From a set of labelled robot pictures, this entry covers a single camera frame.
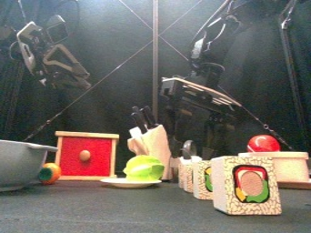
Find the gray bowl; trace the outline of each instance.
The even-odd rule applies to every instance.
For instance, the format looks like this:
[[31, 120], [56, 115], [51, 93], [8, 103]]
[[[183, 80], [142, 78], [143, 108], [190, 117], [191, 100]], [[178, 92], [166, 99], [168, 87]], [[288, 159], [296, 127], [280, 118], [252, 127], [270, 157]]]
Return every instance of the gray bowl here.
[[57, 148], [0, 140], [0, 192], [17, 190], [37, 180], [48, 151], [56, 152]]

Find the red box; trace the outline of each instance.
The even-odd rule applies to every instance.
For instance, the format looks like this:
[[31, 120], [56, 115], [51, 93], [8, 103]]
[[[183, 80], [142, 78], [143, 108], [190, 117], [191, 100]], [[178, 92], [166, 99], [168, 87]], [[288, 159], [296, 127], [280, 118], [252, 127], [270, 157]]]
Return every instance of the red box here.
[[63, 180], [100, 180], [115, 175], [115, 147], [119, 135], [56, 131], [55, 163]]

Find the table surface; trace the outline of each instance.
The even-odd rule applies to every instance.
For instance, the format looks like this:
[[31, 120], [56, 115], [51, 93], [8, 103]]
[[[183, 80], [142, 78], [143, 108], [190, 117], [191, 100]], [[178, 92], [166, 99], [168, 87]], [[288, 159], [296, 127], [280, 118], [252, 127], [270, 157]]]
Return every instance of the table surface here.
[[0, 193], [0, 232], [311, 232], [311, 190], [280, 189], [282, 215], [228, 216], [176, 183], [35, 183]]

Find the red apple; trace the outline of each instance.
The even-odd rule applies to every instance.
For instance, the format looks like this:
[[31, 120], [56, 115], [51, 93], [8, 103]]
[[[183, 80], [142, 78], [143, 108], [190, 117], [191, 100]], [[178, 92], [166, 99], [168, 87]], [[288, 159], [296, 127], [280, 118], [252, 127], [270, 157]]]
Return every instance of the red apple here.
[[258, 135], [250, 139], [248, 152], [279, 151], [278, 140], [270, 135]]

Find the green toy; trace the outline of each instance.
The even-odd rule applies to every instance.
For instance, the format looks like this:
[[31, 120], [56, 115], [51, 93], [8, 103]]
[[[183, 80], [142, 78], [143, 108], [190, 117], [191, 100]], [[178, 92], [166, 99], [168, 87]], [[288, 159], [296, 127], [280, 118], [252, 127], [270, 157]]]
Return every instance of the green toy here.
[[163, 176], [164, 165], [156, 157], [139, 155], [128, 161], [123, 171], [130, 181], [155, 181]]

